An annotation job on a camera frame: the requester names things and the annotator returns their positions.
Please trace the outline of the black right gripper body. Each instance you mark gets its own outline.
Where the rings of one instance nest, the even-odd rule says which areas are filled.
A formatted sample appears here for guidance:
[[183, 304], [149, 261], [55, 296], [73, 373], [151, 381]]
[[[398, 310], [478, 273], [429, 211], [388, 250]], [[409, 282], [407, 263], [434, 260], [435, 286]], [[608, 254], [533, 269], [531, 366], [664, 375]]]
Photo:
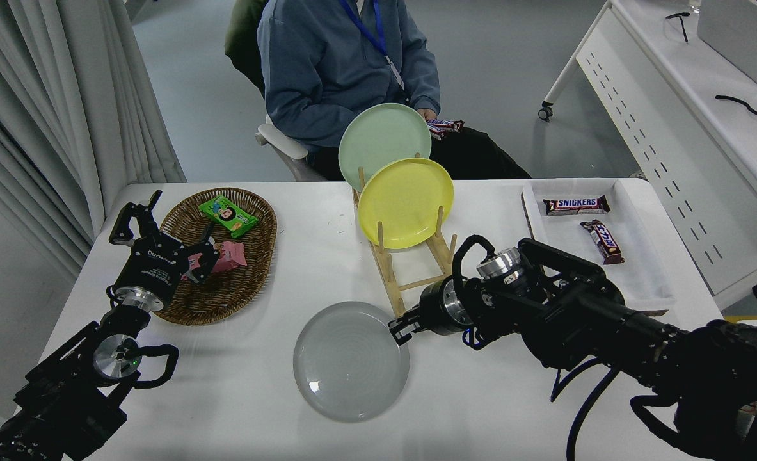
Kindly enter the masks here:
[[447, 312], [445, 296], [454, 294], [452, 279], [442, 279], [423, 289], [420, 296], [420, 327], [441, 336], [454, 334], [455, 324]]

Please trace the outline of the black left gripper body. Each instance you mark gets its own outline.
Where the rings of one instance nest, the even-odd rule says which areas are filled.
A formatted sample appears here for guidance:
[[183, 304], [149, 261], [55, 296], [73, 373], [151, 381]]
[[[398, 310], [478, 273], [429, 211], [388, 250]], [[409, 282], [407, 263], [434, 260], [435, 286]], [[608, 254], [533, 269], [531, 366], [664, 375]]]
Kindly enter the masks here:
[[114, 295], [145, 291], [159, 301], [173, 298], [190, 254], [182, 242], [165, 233], [149, 234], [134, 242], [131, 254], [114, 285]]

